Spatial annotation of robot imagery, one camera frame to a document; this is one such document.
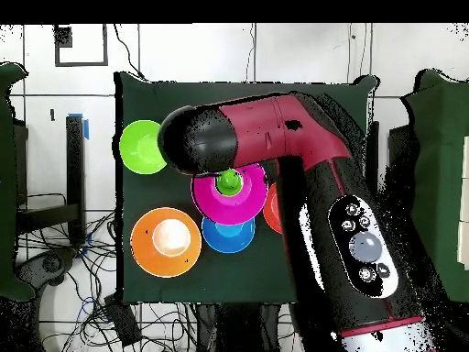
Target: gray button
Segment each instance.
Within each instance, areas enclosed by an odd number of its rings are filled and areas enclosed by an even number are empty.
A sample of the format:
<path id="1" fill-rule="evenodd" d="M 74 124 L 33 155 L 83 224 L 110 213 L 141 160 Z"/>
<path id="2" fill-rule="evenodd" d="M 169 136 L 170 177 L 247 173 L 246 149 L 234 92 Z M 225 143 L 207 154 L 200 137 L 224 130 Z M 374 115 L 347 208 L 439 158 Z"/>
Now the gray button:
<path id="1" fill-rule="evenodd" d="M 350 216 L 357 216 L 360 213 L 360 208 L 354 203 L 350 203 L 345 207 L 345 211 Z"/>
<path id="2" fill-rule="evenodd" d="M 355 229 L 355 221 L 353 220 L 345 220 L 342 223 L 342 229 L 347 232 L 352 232 Z"/>
<path id="3" fill-rule="evenodd" d="M 376 278 L 375 271 L 373 269 L 369 269 L 369 268 L 361 268 L 358 271 L 358 275 L 360 276 L 360 278 L 364 282 L 372 282 Z"/>
<path id="4" fill-rule="evenodd" d="M 363 228 L 368 228 L 370 226 L 370 219 L 366 216 L 362 216 L 360 217 L 360 226 L 362 226 Z"/>
<path id="5" fill-rule="evenodd" d="M 384 263 L 377 264 L 377 273 L 381 278 L 387 278 L 390 275 L 389 267 Z"/>
<path id="6" fill-rule="evenodd" d="M 352 256 L 364 263 L 377 261 L 383 252 L 381 242 L 371 232 L 359 232 L 353 235 L 348 247 Z"/>

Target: green bowl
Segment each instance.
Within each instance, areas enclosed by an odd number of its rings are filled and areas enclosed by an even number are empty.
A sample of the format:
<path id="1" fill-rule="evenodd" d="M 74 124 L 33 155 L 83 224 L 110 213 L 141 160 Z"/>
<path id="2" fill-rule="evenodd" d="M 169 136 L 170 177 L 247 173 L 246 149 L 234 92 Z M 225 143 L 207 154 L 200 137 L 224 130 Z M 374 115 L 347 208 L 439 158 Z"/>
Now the green bowl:
<path id="1" fill-rule="evenodd" d="M 137 120 L 124 128 L 119 141 L 122 162 L 137 174 L 155 174 L 166 166 L 158 149 L 159 124 Z"/>

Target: floor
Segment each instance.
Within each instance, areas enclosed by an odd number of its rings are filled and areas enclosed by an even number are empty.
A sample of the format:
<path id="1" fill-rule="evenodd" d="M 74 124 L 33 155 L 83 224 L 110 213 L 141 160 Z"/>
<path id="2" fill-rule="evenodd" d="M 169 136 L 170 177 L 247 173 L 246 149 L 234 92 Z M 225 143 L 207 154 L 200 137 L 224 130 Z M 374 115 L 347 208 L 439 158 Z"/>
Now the floor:
<path id="1" fill-rule="evenodd" d="M 469 77 L 468 29 L 461 24 L 253 25 L 117 25 L 116 28 L 107 25 L 108 66 L 87 67 L 55 66 L 52 26 L 0 26 L 0 61 L 19 62 L 29 73 L 11 91 L 16 116 L 26 120 L 29 128 L 29 194 L 66 192 L 65 116 L 83 114 L 89 120 L 89 138 L 85 139 L 87 222 L 115 209 L 115 161 L 111 150 L 115 132 L 113 72 L 134 72 L 129 56 L 133 65 L 151 81 L 351 83 L 361 74 L 374 74 L 380 79 L 373 115 L 382 129 L 381 172 L 387 163 L 387 131 L 409 122 L 406 108 L 398 98 L 412 91 L 418 71 L 437 68 L 455 79 Z M 71 27 L 73 46 L 60 49 L 60 60 L 102 61 L 102 26 Z M 253 36 L 256 36 L 256 49 L 252 49 Z M 127 45 L 129 55 L 122 42 Z M 28 207 L 60 204 L 60 201 L 59 196 L 32 197 Z M 45 235 L 58 237 L 59 233 L 49 230 Z M 22 238 L 27 248 L 19 250 L 18 261 L 40 251 L 36 237 Z M 93 240 L 112 243 L 105 226 L 93 234 Z M 97 248 L 95 253 L 88 254 L 92 259 L 103 252 Z M 113 265 L 114 259 L 107 258 L 103 267 L 111 270 Z M 100 270 L 98 274 L 103 295 L 113 292 L 115 273 Z M 91 296 L 89 273 L 81 261 L 73 265 L 71 276 L 77 281 L 81 296 Z M 173 335 L 171 324 L 177 313 L 168 313 L 175 312 L 174 305 L 142 303 L 134 309 L 145 336 Z M 282 307 L 282 313 L 288 313 L 286 306 Z M 164 323 L 157 319 L 157 315 L 163 314 L 168 314 L 162 320 Z M 82 301 L 71 277 L 56 288 L 48 287 L 40 315 L 41 336 L 54 335 L 44 342 L 48 352 L 60 352 L 68 335 L 57 334 L 71 333 L 77 320 L 80 322 L 84 317 L 86 313 L 82 311 Z M 174 336 L 179 337 L 182 328 L 176 325 L 174 330 Z M 286 336 L 291 331 L 288 315 L 283 316 L 279 335 Z M 102 335 L 97 334 L 93 342 L 102 343 Z M 69 352 L 111 352 L 107 346 L 84 346 L 78 338 L 75 340 L 76 345 L 72 344 Z M 185 349 L 186 342 L 184 336 L 176 348 Z M 282 352 L 302 352 L 297 336 L 285 337 L 280 342 Z M 151 342 L 143 349 L 141 346 L 137 345 L 136 352 L 161 349 Z M 112 348 L 114 352 L 134 352 L 132 347 L 123 350 L 118 343 L 112 344 Z"/>

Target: blue bowl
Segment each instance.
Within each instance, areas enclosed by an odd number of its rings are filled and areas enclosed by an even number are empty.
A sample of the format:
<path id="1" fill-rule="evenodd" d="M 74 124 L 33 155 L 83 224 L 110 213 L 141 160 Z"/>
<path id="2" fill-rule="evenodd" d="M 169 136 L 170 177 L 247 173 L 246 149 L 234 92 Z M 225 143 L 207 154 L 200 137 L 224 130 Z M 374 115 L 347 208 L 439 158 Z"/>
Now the blue bowl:
<path id="1" fill-rule="evenodd" d="M 238 225 L 221 225 L 202 219 L 202 235 L 207 244 L 222 254 L 242 251 L 253 241 L 256 232 L 254 218 Z"/>

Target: table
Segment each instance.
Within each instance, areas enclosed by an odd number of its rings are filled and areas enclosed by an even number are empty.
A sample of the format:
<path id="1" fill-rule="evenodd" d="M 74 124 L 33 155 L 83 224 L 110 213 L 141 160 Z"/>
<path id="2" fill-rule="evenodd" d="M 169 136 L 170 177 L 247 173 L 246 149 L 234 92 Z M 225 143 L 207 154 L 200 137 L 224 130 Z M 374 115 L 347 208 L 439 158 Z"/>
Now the table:
<path id="1" fill-rule="evenodd" d="M 229 83 L 229 82 L 142 82 L 118 72 L 116 84 L 116 200 L 118 223 L 122 224 L 123 242 L 117 278 L 123 287 L 125 303 L 292 303 L 295 293 L 284 256 L 281 235 L 274 232 L 260 213 L 256 234 L 245 250 L 223 255 L 202 242 L 195 266 L 172 279 L 153 277 L 144 272 L 132 257 L 130 234 L 146 212 L 167 206 L 187 213 L 200 227 L 202 216 L 191 199 L 191 177 L 170 166 L 157 174 L 138 175 L 123 166 L 118 140 L 123 129 L 137 120 L 161 123 L 173 110 L 184 105 L 204 105 L 253 94 L 298 91 L 333 97 L 366 132 L 366 107 L 376 78 L 362 77 L 351 85 L 323 83 Z M 262 164 L 270 183 L 276 179 L 275 164 Z"/>

